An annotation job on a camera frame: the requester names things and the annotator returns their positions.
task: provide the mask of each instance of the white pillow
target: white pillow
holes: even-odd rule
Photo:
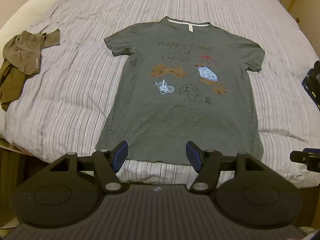
[[[6,22],[0,30],[0,64],[4,45],[15,35],[39,22],[57,0],[29,0]],[[4,129],[4,113],[0,107],[0,133]]]

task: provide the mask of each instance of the bed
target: bed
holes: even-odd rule
[[[266,52],[262,71],[249,76],[264,147],[262,161],[297,187],[317,186],[320,174],[291,163],[289,154],[320,148],[319,110],[301,86],[318,57],[277,0],[57,0],[25,28],[33,33],[59,28],[61,45],[43,49],[41,72],[28,79],[20,99],[1,112],[2,136],[45,162],[70,151],[90,155],[127,60],[113,57],[103,39],[134,23],[164,16],[209,21],[260,44]],[[8,34],[2,29],[0,45],[22,30]],[[190,186],[196,172],[187,165],[127,160],[118,176],[126,182]],[[223,172],[219,183],[232,177],[232,172]]]

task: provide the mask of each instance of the black device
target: black device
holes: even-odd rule
[[[304,148],[303,151],[292,151],[290,160],[305,164],[308,171],[320,172],[320,149]]]
[[[316,61],[302,81],[304,90],[320,110],[320,61]]]
[[[67,153],[19,185],[12,207],[21,224],[5,239],[286,240],[305,234],[292,223],[302,206],[297,188],[247,153],[223,156],[193,142],[186,154],[199,173],[185,185],[124,184],[122,141],[90,157]],[[79,177],[94,171],[96,183]],[[235,171],[217,188],[221,171]]]

